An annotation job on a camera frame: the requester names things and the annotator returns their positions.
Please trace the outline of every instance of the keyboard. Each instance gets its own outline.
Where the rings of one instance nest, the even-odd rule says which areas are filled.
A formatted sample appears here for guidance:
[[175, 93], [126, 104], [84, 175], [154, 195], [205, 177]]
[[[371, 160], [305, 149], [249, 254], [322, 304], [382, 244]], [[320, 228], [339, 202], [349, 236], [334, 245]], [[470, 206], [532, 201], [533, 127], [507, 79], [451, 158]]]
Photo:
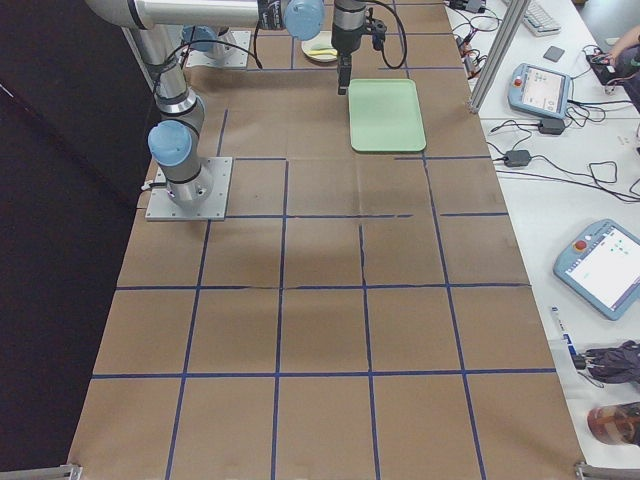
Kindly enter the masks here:
[[[511, 0], [502, 0], [502, 3], [509, 5]], [[522, 18], [522, 23], [536, 37], [544, 37], [546, 35], [556, 35], [560, 33], [560, 24], [542, 8], [536, 0], [531, 0], [529, 8]]]

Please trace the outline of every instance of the blue joint cap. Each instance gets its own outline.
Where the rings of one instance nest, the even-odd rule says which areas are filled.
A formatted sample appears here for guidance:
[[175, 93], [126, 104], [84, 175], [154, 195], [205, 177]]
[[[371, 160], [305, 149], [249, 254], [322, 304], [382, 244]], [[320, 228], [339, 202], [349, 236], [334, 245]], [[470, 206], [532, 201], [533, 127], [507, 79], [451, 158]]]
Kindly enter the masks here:
[[292, 37], [311, 40], [324, 23], [322, 0], [291, 0], [284, 11], [284, 24]]
[[163, 167], [175, 167], [191, 153], [193, 140], [189, 129], [175, 120], [165, 120], [149, 132], [149, 150]]
[[[185, 42], [195, 40], [217, 40], [218, 35], [211, 27], [185, 25], [182, 27], [182, 40]], [[198, 52], [208, 52], [215, 46], [214, 42], [200, 42], [194, 43], [191, 47], [192, 50]]]

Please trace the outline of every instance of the tablet screen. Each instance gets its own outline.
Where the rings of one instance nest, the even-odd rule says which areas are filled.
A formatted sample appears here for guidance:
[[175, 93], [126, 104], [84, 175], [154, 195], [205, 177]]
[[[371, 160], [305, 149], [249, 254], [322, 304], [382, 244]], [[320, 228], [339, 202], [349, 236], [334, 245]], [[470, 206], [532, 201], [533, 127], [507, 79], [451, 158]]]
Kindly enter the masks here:
[[529, 67], [522, 92], [522, 103], [558, 113], [562, 108], [563, 84], [564, 77], [562, 75]]
[[595, 240], [566, 273], [615, 311], [640, 282], [640, 245], [614, 226]]

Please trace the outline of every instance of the dark background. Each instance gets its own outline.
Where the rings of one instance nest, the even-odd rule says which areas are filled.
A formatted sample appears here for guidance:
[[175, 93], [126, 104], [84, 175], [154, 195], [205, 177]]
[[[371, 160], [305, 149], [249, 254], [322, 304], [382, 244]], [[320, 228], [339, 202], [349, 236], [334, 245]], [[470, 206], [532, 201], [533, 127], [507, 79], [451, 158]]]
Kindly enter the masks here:
[[0, 471], [67, 454], [158, 121], [122, 30], [0, 0]]

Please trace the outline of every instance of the person's arm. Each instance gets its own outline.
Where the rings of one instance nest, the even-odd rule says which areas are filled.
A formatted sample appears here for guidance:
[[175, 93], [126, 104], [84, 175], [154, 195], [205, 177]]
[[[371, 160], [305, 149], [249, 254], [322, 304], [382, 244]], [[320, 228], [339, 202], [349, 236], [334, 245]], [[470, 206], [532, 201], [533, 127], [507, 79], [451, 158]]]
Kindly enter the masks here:
[[640, 25], [632, 28], [618, 39], [615, 45], [611, 47], [611, 51], [609, 51], [609, 58], [613, 65], [616, 64], [616, 60], [623, 50], [640, 43], [638, 37], [640, 37]]

